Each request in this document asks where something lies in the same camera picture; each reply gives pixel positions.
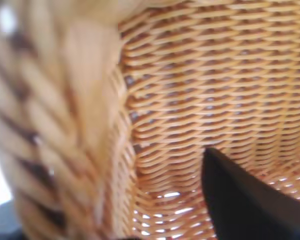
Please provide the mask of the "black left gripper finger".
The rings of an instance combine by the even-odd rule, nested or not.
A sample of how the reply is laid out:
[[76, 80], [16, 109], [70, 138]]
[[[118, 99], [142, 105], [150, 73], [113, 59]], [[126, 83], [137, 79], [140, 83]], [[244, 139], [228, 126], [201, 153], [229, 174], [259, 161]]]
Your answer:
[[201, 189], [219, 240], [300, 240], [300, 201], [206, 148]]

